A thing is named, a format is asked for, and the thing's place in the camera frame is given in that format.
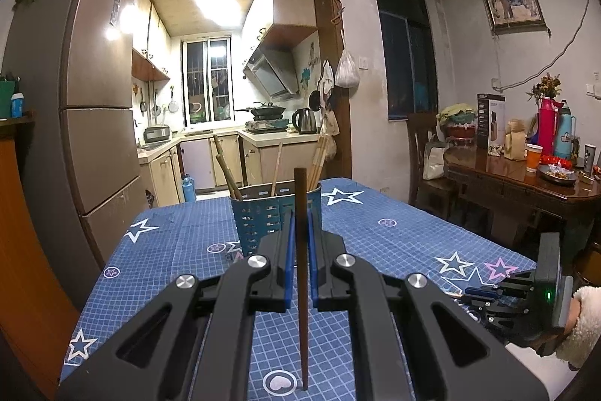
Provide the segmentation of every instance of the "pink star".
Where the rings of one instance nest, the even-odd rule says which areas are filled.
[[[513,265],[505,265],[505,262],[503,262],[503,259],[501,259],[501,257],[499,257],[499,260],[497,260],[496,264],[488,264],[485,262],[485,266],[491,271],[489,281],[493,281],[497,277],[505,278],[512,272],[518,270],[518,268],[514,267]]]

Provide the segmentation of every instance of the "white fleece sleeve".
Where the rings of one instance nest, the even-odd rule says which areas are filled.
[[[555,351],[557,358],[580,369],[601,334],[601,287],[581,287],[574,298],[581,303],[580,317],[572,333]]]

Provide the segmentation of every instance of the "brown refrigerator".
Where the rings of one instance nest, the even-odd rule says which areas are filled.
[[[40,244],[81,310],[110,254],[147,209],[131,113],[134,0],[34,0],[17,6],[2,73],[36,113],[21,181]]]

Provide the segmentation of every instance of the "range hood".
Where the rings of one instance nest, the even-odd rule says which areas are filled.
[[[258,48],[243,69],[272,101],[291,99],[299,92],[292,52]]]

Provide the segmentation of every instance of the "kettle handle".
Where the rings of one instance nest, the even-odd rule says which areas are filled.
[[[297,132],[301,132],[301,127],[299,126],[299,124],[296,122],[296,117],[300,117],[301,116],[301,110],[297,109],[296,111],[294,111],[294,114],[292,114],[292,126],[295,128],[295,130]]]

